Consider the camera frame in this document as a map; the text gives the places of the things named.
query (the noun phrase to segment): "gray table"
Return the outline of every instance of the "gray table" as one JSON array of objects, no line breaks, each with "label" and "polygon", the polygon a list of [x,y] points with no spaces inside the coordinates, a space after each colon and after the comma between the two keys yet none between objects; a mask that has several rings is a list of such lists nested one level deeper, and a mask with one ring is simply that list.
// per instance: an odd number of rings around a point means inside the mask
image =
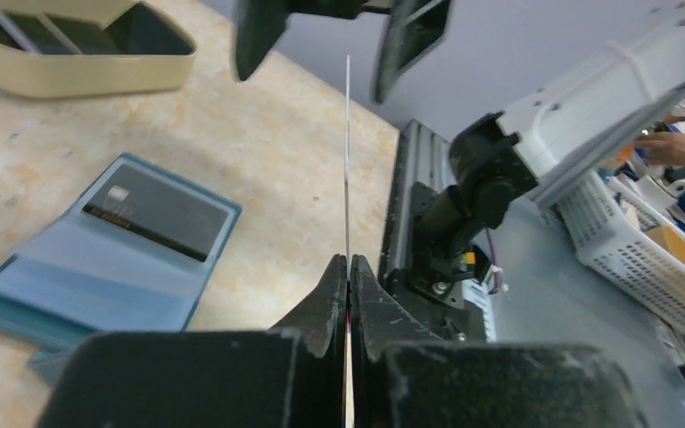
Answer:
[{"label": "gray table", "polygon": [[651,427],[685,427],[685,382],[655,316],[580,264],[562,224],[519,200],[493,238],[509,285],[492,302],[499,342],[594,345],[626,370]]}]

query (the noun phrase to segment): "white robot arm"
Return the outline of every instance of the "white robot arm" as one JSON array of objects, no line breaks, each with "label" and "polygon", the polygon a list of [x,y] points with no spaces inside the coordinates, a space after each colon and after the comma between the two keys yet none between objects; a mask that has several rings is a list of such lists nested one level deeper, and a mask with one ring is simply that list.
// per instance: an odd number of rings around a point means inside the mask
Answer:
[{"label": "white robot arm", "polygon": [[528,196],[550,205],[577,177],[624,147],[685,98],[685,3],[654,10],[633,35],[605,47],[498,123],[539,180]]}]

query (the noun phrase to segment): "card chip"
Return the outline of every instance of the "card chip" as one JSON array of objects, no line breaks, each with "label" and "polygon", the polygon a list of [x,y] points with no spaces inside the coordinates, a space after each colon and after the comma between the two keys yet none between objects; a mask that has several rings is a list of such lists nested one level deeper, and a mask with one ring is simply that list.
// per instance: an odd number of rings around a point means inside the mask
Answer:
[{"label": "card chip", "polygon": [[109,192],[106,193],[107,196],[109,196],[112,199],[115,199],[117,201],[124,201],[125,198],[128,197],[129,191],[119,187],[118,185],[113,186],[111,189],[109,189]]}]

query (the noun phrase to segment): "black credit card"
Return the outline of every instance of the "black credit card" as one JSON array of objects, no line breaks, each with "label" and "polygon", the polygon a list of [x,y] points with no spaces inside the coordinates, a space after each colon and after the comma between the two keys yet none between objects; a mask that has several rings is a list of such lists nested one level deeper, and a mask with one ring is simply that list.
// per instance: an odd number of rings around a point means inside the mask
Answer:
[{"label": "black credit card", "polygon": [[198,261],[205,261],[227,211],[129,165],[114,171],[83,211]]}]

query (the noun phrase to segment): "wooden table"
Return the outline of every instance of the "wooden table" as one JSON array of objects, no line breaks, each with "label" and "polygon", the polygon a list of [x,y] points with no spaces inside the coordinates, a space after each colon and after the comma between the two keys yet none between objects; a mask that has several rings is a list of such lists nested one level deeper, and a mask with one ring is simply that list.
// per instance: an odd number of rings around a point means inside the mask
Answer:
[{"label": "wooden table", "polygon": [[[58,102],[0,94],[0,264],[132,152],[243,205],[191,328],[269,327],[345,252],[344,98],[278,54],[238,84],[227,19],[193,0],[153,4],[199,45],[180,91]],[[351,247],[372,265],[396,141],[394,128],[351,107]],[[45,404],[48,387],[26,367],[35,348],[0,333],[0,427],[31,426]]]}]

